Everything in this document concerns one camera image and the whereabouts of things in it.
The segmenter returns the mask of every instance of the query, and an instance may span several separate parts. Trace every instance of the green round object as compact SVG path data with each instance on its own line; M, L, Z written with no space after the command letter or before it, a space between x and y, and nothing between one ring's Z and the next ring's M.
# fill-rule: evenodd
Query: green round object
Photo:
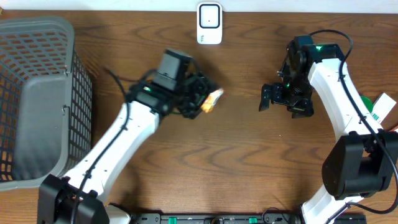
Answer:
M370 113L373 111L373 102L366 96L361 96L362 102L365 104L366 108Z

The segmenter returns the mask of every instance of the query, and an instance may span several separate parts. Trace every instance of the gray plastic basket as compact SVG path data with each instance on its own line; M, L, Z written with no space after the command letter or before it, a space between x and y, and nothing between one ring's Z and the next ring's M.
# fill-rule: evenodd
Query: gray plastic basket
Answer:
M38 187L91 149L91 80L60 17L0 21L0 190Z

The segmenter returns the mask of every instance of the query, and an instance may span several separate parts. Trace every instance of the robotic arm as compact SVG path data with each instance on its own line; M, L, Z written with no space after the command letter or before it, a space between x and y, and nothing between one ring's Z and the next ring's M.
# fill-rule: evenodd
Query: robotic arm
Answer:
M325 105L336 136L336 145L322 167L323 185L301 206L300 218L293 223L333 223L335 214L342 213L348 202L359 202L378 191L386 190L392 168L375 143L367 127L361 122L340 80L339 66L344 55L337 44L316 45L310 35L295 37L287 46L288 56L278 72L283 83L265 84L259 111L271 103L287 106L292 118L312 116L311 95L315 89ZM394 163L397 161L397 133L385 133L372 119L351 81L347 64L343 65L347 89L366 121L388 145ZM363 151L369 153L362 157Z
M194 73L188 71L191 63L196 68ZM154 79L149 83L146 78L152 73ZM71 223L73 212L77 224L129 223L128 213L103 205L120 172L174 108L194 119L202 111L211 111L222 93L190 56L166 50L160 67L130 87L118 117L90 153L61 179L50 175L44 180L39 190L37 223ZM87 172L93 164L95 168ZM73 211L76 200L81 202Z

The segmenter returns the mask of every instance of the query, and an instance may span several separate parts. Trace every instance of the cable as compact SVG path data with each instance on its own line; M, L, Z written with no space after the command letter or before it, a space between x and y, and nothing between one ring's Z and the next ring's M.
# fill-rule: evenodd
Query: cable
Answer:
M82 182L80 184L80 187L79 187L79 189L78 189L78 191L76 193L76 199L75 199L75 203L73 205L72 217L71 217L71 220L70 220L71 224L75 224L75 222L76 222L76 215L77 215L77 208L79 206L79 201L80 201L80 194L83 191L83 188L84 188L84 186L86 184L87 179L91 176L91 172L93 171L93 169L95 169L95 165L98 163L98 161L100 161L100 159L105 154L105 152L111 147L113 142L115 142L115 140L117 140L117 138L120 136L120 134L125 130L125 127L127 126L127 123L129 122L130 104L129 104L129 102L127 102L126 92L124 91L124 88L123 88L122 84L120 83L120 80L117 78L117 76L112 71L110 71L110 70L107 70L107 71L112 76L114 81L119 85L120 90L122 91L123 98L124 98L124 101L125 101L126 107L127 107L127 116L126 116L126 120L124 121L124 123L121 126L120 130L118 131L118 133L112 138L112 140L108 143L108 145L104 148L104 150L102 150L102 152L94 160L94 162L90 166L90 168L86 171L85 177L83 178L83 180L82 180Z
M351 96L351 94L349 93L349 90L347 88L347 85L345 83L344 77L345 75L343 75L343 66L344 63L346 62L349 54L351 53L352 49L353 49L353 40L351 39L351 37L347 34L345 34L344 32L341 31L337 31L337 30L331 30L331 29L325 29L325 30L318 30L315 32L312 32L310 35L315 35L315 34L319 34L321 32L332 32L332 33L336 33L339 35L342 35L343 37L347 38L349 41L349 50L347 51L347 54L344 56L344 59L341 61L339 69L338 69L338 73L339 73L339 79L341 82L341 85L344 88L344 91L346 92L346 95L349 99L349 101L351 102L351 104L353 105L353 108L355 109L355 111L357 112L361 122L363 122L363 124L365 125L365 127L369 130L369 132L371 133L372 137L376 140L377 144L379 145L379 147L381 148L381 150L383 151L384 155L387 157L387 160L389 161L394 176L395 176L395 180L396 180L396 186L397 186L397 193L396 193L396 198L394 200L394 203L391 205L390 208L386 209L386 210L375 210L373 208L369 208L367 206L361 205L359 203L356 202L347 202L340 210L339 212L336 212L332 217L330 217L327 221L327 223L329 223L331 220L335 219L338 215L340 215L340 213L342 213L346 208L350 208L351 205L357 206L359 208L362 208L363 210L366 210L368 212L371 213L375 213L375 214L388 214L392 211L394 211L394 209L396 209L396 207L398 206L398 171L397 171L397 167L394 164L394 161L392 161L391 159L391 155L389 154L388 150L386 149L386 147L384 146L383 142L379 139L379 137L377 136L377 134L374 132L373 128L369 125L369 123L366 121L366 117L363 116L361 110L358 108L357 104L355 103L353 97Z
M266 220L265 220L265 215L266 215L266 213L269 211L269 210L271 210L271 209L274 209L274 210L278 210L278 212L280 213L280 215L282 215L282 218L288 223L289 222L289 220L285 217L285 215L279 210L279 208L276 208L276 207L269 207L269 208L267 208L265 211L264 211L264 213L261 215L261 220L264 222L264 223L268 223L268 222L266 222Z

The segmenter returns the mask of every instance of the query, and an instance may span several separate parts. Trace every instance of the wooden table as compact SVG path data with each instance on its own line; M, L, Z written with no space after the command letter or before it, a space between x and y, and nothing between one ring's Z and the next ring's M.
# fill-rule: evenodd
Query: wooden table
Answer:
M56 15L75 28L75 48L94 76L97 141L123 102L106 65L127 87L128 80L157 68L165 48L194 56L225 90L215 110L196 120L164 119L131 159L109 201L165 213L263 212L293 210L321 186L321 168L335 135L319 96L315 115L291 119L283 106L258 112L263 83L279 81L276 71L295 35L318 29L347 32L354 40L348 59L358 91L375 100L382 92L398 100L398 16L369 14L224 13L220 45L199 45L194 12L5 11L2 19ZM335 35L319 42L348 43ZM383 126L398 123L398 106ZM385 209L396 187L363 200ZM0 193L1 223L35 223L37 189ZM368 223L398 223L398 212L365 213Z

